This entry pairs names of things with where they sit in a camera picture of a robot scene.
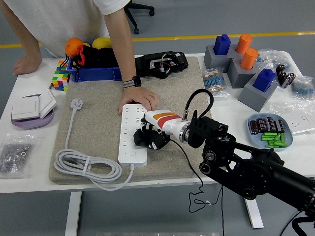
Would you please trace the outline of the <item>person's left hand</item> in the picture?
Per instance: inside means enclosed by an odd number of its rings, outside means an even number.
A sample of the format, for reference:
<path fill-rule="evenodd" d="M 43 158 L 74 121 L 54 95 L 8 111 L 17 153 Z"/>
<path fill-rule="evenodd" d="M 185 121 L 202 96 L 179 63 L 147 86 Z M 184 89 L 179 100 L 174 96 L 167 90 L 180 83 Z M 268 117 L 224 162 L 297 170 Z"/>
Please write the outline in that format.
<path fill-rule="evenodd" d="M 118 106 L 119 114 L 122 114 L 124 105 L 132 102 L 142 104 L 147 111 L 153 111 L 157 107 L 158 96 L 153 91 L 143 87 L 125 88 Z"/>

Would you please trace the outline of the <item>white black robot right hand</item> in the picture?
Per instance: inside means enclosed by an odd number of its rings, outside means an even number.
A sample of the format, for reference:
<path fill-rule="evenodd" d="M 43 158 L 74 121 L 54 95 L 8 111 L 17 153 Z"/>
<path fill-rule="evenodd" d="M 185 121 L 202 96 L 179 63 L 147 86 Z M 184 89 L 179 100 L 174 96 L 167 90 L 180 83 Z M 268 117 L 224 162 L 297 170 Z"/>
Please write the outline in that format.
<path fill-rule="evenodd" d="M 170 110 L 155 110 L 144 113 L 141 128 L 134 134 L 137 146 L 152 150 L 163 148 L 173 135 L 181 143 L 188 143 L 190 122 Z"/>

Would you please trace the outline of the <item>person's right hand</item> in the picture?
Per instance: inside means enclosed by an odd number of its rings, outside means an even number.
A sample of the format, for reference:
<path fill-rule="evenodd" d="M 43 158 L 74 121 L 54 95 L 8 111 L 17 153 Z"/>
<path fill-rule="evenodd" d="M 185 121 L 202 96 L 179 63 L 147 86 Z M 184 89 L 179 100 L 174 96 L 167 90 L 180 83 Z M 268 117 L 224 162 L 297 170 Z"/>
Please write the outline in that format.
<path fill-rule="evenodd" d="M 42 62 L 42 57 L 23 56 L 18 59 L 13 67 L 13 75 L 19 76 L 35 72 Z"/>

